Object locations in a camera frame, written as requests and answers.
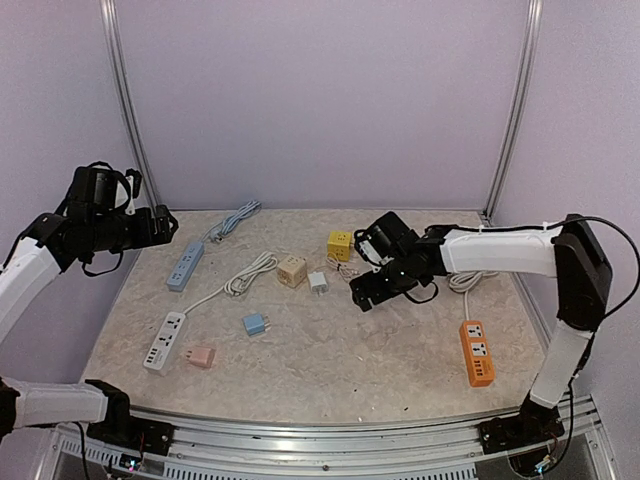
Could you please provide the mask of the blue usb charger plug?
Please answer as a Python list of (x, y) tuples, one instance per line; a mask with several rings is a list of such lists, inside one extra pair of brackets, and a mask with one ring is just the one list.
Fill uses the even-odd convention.
[(270, 328), (269, 319), (261, 313), (253, 313), (243, 317), (242, 323), (249, 337), (264, 334)]

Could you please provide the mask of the orange power strip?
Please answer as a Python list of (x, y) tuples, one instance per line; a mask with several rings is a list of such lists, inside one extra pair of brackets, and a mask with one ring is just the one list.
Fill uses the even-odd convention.
[(470, 386), (488, 387), (495, 380), (495, 368), (482, 323), (464, 321), (459, 336)]

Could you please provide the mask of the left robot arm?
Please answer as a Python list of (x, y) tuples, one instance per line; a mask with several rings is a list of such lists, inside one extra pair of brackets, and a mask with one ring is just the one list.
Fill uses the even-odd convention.
[[(99, 252), (172, 242), (179, 223), (167, 206), (136, 207), (143, 176), (96, 161), (78, 167), (54, 212), (39, 215), (15, 239), (1, 267), (1, 334), (7, 336), (32, 301), (74, 263), (87, 267)], [(83, 423), (94, 438), (137, 447), (147, 427), (130, 413), (130, 399), (100, 380), (76, 384), (1, 380), (1, 433)]]

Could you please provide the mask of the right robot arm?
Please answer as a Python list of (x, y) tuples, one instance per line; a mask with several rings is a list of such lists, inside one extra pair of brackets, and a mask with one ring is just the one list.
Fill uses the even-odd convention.
[(593, 223), (618, 228), (604, 218), (569, 214), (555, 223), (435, 224), (417, 233), (389, 211), (354, 234), (356, 252), (372, 267), (349, 283), (352, 300), (363, 312), (454, 274), (497, 272), (555, 281), (557, 325), (542, 366), (517, 413), (479, 424), (487, 453), (564, 433), (559, 403), (586, 365), (601, 324), (620, 309), (609, 304), (613, 267)]

